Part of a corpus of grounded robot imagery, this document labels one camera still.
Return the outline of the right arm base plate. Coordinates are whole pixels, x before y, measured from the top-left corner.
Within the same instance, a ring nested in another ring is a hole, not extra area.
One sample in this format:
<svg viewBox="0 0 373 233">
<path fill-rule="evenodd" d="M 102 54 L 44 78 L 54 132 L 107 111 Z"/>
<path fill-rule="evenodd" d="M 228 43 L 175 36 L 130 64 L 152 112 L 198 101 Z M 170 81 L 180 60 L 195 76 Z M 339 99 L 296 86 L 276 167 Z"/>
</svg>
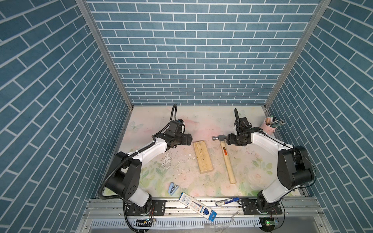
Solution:
<svg viewBox="0 0 373 233">
<path fill-rule="evenodd" d="M 245 215 L 283 214 L 279 202 L 267 203 L 263 199 L 241 198 L 238 203 L 242 206 Z"/>
</svg>

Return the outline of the wooden plank with nails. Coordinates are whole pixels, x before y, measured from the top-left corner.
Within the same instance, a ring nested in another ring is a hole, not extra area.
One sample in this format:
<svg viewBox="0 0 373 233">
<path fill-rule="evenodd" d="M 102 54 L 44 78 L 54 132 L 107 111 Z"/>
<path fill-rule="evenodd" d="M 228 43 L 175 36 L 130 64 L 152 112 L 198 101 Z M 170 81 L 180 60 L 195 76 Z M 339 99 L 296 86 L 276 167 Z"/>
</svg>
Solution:
<svg viewBox="0 0 373 233">
<path fill-rule="evenodd" d="M 212 162 L 205 141 L 193 142 L 196 158 L 201 174 L 213 171 Z"/>
</svg>

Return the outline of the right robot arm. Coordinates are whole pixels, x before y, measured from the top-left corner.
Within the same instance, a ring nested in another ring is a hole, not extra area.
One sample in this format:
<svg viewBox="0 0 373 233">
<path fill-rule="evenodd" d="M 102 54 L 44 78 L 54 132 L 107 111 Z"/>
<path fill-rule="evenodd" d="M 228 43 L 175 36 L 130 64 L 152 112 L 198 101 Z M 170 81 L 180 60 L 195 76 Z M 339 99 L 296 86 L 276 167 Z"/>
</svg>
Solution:
<svg viewBox="0 0 373 233">
<path fill-rule="evenodd" d="M 291 191 L 315 181 L 316 171 L 306 148 L 279 141 L 261 128 L 253 127 L 247 118 L 239 117 L 237 109 L 234 114 L 236 132 L 227 136 L 226 143 L 241 147 L 254 144 L 277 159 L 277 178 L 267 188 L 259 191 L 256 200 L 258 210 L 264 211 L 273 207 Z"/>
</svg>

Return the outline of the wooden claw hammer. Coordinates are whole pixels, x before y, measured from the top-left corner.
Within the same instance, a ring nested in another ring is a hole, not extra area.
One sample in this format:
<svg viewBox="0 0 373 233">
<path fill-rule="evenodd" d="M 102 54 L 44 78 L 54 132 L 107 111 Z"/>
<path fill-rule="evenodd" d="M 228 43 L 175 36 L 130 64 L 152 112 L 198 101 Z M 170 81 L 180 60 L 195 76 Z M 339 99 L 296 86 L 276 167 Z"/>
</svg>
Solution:
<svg viewBox="0 0 373 233">
<path fill-rule="evenodd" d="M 229 181 L 230 181 L 231 184 L 235 184 L 236 183 L 236 178 L 235 178 L 233 168 L 232 168 L 232 165 L 231 165 L 229 153 L 227 151 L 226 139 L 227 139 L 227 137 L 223 136 L 223 135 L 212 137 L 212 140 L 214 140 L 214 141 L 218 140 L 220 142 L 224 162 L 225 162 L 226 169 L 227 169 L 227 172 L 228 172 Z"/>
</svg>

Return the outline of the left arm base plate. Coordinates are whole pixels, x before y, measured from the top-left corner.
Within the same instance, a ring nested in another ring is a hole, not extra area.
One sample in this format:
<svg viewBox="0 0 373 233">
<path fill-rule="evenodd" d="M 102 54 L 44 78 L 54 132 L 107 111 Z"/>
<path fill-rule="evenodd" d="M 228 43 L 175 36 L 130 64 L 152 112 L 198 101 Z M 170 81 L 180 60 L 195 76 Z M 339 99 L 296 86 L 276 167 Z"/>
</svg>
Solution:
<svg viewBox="0 0 373 233">
<path fill-rule="evenodd" d="M 128 216 L 163 216 L 166 209 L 165 200 L 152 200 L 147 202 L 143 207 L 140 207 L 134 203 L 123 203 L 124 211 Z"/>
</svg>

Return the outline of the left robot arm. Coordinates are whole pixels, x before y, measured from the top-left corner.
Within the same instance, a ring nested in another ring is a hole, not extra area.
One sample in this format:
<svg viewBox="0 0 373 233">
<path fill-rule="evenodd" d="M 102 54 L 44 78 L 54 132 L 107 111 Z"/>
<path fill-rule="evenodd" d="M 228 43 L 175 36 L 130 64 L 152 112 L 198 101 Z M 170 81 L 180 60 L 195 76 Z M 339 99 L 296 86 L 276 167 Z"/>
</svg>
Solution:
<svg viewBox="0 0 373 233">
<path fill-rule="evenodd" d="M 118 152 L 103 182 L 98 189 L 98 198 L 102 200 L 121 199 L 132 203 L 140 212 L 150 211 L 153 197 L 139 187 L 142 166 L 158 155 L 177 146 L 190 146 L 192 135 L 185 133 L 185 124 L 177 119 L 177 105 L 174 104 L 167 125 L 144 147 L 130 153 Z"/>
</svg>

